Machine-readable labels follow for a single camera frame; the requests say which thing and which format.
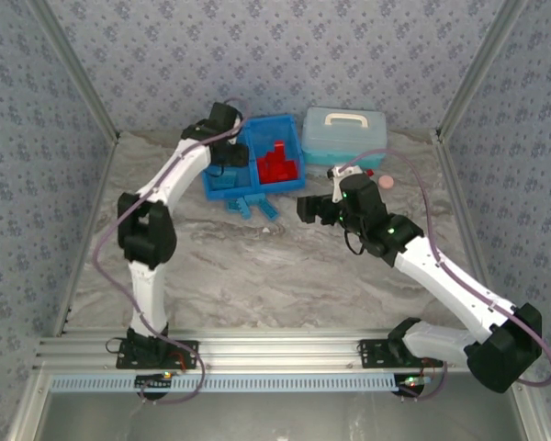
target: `patterned wallpaper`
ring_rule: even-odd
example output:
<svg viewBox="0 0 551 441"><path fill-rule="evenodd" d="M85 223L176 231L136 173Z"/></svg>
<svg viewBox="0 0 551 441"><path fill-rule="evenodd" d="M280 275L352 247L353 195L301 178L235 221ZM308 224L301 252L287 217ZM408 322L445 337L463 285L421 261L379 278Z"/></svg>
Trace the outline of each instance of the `patterned wallpaper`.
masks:
<svg viewBox="0 0 551 441"><path fill-rule="evenodd" d="M551 0L525 9L450 148L494 289L539 308L551 345Z"/></svg>
<svg viewBox="0 0 551 441"><path fill-rule="evenodd" d="M183 127L227 96L414 129L438 126L501 0L50 3L119 130Z"/></svg>
<svg viewBox="0 0 551 441"><path fill-rule="evenodd" d="M0 0L0 440L52 332L104 136L24 0Z"/></svg>

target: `red block pile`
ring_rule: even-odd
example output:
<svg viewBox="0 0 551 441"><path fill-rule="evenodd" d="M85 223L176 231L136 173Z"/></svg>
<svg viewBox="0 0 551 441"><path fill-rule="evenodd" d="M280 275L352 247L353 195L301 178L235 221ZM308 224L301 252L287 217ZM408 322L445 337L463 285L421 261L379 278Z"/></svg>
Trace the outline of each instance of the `red block pile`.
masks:
<svg viewBox="0 0 551 441"><path fill-rule="evenodd" d="M298 179L296 163L286 160L283 141L274 142L273 152L268 152L263 158L257 158L257 172L262 184Z"/></svg>

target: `marble surface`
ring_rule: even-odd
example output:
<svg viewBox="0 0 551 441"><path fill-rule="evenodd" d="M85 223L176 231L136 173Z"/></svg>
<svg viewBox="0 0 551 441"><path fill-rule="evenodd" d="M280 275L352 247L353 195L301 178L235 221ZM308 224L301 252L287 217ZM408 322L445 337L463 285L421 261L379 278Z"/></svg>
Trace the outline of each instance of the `marble surface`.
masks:
<svg viewBox="0 0 551 441"><path fill-rule="evenodd" d="M424 138L389 134L388 145L417 164L430 191L439 246L467 267L463 245L433 146ZM99 209L91 250L116 216L118 196L154 176L172 153L174 133L122 133ZM376 175L395 186L381 190L388 209L424 225L420 190L409 169L388 157ZM223 201L207 201L197 178L173 213L178 245L167 264L165 308L172 327L392 328L409 316L459 326L424 288L382 260L346 249L340 227L301 223L296 196L326 194L331 183L310 168L306 189L270 195L276 222L256 208L253 218L229 214ZM130 275L116 241L101 254L104 268L127 285ZM80 276L69 326L127 326L131 308L88 261Z"/></svg>

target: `toolbox handle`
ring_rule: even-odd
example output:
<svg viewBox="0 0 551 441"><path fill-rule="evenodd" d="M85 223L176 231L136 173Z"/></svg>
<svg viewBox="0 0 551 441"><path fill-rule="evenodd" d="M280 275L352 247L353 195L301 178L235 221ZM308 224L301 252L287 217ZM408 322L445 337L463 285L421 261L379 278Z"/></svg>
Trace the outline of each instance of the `toolbox handle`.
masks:
<svg viewBox="0 0 551 441"><path fill-rule="evenodd" d="M361 122L361 127L367 129L367 118L363 115L357 115L355 113L330 113L327 118L324 119L325 126L331 126L333 119L354 119Z"/></svg>

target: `blue bin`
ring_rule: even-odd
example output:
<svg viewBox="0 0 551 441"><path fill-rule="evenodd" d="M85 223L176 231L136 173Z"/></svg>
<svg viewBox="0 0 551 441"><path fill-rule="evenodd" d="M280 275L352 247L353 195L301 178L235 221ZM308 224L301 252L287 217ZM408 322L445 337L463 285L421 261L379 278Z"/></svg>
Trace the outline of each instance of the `blue bin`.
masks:
<svg viewBox="0 0 551 441"><path fill-rule="evenodd" d="M285 145L286 159L292 160L298 170L298 179L273 184L261 184L257 173L257 158L267 155L274 150L274 142L283 141ZM218 181L213 185L211 175L219 175L220 167L212 165L203 174L206 196L210 200L233 199L257 193L281 193L304 188L306 177L304 170L304 158L296 123L291 115L276 117L255 118L247 121L239 135L238 142L249 147L249 165L243 168L225 167L226 171L237 172L235 186L224 188Z"/></svg>

